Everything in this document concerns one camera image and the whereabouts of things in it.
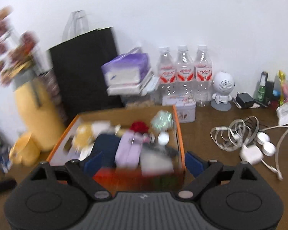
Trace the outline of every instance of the green bottle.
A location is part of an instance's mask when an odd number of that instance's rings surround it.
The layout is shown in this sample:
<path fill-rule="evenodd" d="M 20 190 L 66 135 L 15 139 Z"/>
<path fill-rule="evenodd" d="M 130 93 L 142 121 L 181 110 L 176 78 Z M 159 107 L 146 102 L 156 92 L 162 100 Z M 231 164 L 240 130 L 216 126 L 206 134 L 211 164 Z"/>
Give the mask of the green bottle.
<path fill-rule="evenodd" d="M 264 93 L 266 91 L 265 86 L 266 86 L 266 75 L 261 75 L 260 85 L 258 88 L 258 95 L 257 95 L 257 100 L 259 102 L 263 101 Z"/>

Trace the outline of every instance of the white robot speaker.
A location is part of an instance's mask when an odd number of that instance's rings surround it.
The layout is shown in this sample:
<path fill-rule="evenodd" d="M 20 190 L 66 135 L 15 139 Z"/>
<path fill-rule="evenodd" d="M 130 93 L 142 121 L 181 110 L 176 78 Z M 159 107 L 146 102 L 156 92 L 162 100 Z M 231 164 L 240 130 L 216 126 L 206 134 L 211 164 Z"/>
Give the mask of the white robot speaker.
<path fill-rule="evenodd" d="M 217 104 L 227 104 L 232 99 L 230 93 L 233 91 L 235 86 L 234 78 L 226 72 L 219 72 L 214 76 L 214 90 L 215 94 L 212 95 L 212 99 Z"/>

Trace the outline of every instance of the charging cable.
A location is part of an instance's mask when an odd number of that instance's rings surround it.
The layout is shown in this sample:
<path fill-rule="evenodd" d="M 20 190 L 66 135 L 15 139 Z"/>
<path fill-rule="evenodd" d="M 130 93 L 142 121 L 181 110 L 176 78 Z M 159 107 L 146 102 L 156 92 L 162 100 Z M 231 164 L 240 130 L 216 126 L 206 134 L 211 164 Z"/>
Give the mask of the charging cable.
<path fill-rule="evenodd" d="M 257 123 L 253 134 L 252 134 L 252 129 L 245 124 L 245 122 L 248 119 L 251 119 L 251 117 L 255 118 L 256 123 Z M 246 118 L 245 120 L 237 119 L 237 120 L 232 121 L 230 123 L 229 127 L 226 127 L 226 126 L 214 127 L 210 131 L 210 136 L 211 136 L 212 140 L 216 143 L 216 145 L 221 150 L 225 150 L 225 151 L 229 151 L 229 152 L 237 150 L 239 148 L 242 148 L 245 150 L 245 149 L 247 149 L 247 145 L 250 144 L 252 141 L 254 141 L 254 144 L 255 144 L 255 137 L 256 137 L 257 133 L 259 132 L 259 127 L 260 127 L 259 120 L 255 116 L 250 116 L 250 117 Z M 280 128 L 280 127 L 288 128 L 288 126 L 279 125 L 279 126 L 267 127 L 267 128 L 262 129 L 261 131 L 267 131 L 270 129 Z M 225 138 L 223 136 L 223 133 L 225 131 L 227 131 L 228 138 Z M 245 140 L 243 141 L 243 138 L 244 138 L 246 131 L 248 131 L 248 134 L 247 134 L 247 137 L 245 138 Z M 227 142 L 226 144 L 224 144 L 224 143 L 220 144 L 217 142 L 217 137 L 218 137 L 219 132 L 221 134 L 222 139 Z M 276 145 L 276 153 L 275 153 L 276 168 L 266 164 L 265 161 L 263 159 L 261 159 L 261 162 L 268 169 L 270 169 L 272 172 L 277 174 L 277 178 L 279 180 L 283 180 L 283 176 L 282 176 L 282 173 L 280 172 L 280 165 L 279 165 L 280 145 L 287 134 L 288 134 L 288 129 L 280 137 L 280 139 Z"/>

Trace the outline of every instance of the gray ribbed panel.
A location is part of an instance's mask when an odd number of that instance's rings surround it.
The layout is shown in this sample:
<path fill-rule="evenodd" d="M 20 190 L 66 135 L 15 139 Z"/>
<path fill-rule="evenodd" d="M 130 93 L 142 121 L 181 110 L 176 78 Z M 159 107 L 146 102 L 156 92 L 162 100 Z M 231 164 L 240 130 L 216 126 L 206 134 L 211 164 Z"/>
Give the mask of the gray ribbed panel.
<path fill-rule="evenodd" d="M 216 230 L 192 203 L 179 202 L 170 193 L 118 193 L 109 202 L 96 203 L 71 230 Z"/>

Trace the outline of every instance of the vase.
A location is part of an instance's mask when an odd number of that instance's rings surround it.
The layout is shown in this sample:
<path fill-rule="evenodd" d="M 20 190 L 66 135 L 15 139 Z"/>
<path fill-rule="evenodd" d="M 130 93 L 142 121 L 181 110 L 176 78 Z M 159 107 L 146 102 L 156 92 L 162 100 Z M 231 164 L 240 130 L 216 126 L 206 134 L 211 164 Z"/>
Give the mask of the vase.
<path fill-rule="evenodd" d="M 45 86 L 32 68 L 18 73 L 13 85 L 20 117 L 41 151 L 50 151 L 59 141 L 65 126 Z"/>

